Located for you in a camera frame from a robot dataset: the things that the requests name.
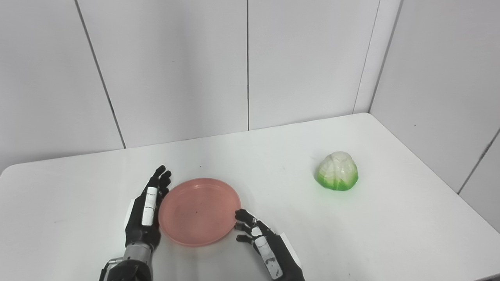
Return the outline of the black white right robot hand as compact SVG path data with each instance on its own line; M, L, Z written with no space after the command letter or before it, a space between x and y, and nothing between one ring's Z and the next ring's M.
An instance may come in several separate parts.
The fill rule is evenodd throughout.
M236 241L253 247L264 262L272 281L305 280L302 268L285 235L278 235L245 209L236 210L235 219L234 229L241 231Z

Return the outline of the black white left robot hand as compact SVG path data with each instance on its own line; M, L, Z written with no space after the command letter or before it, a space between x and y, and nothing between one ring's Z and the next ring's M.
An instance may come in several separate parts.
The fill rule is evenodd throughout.
M134 200L125 227L126 247L132 243L144 243L152 251L158 247L161 240L159 206L169 192L171 175L171 171L168 171L164 165L158 167L141 194Z

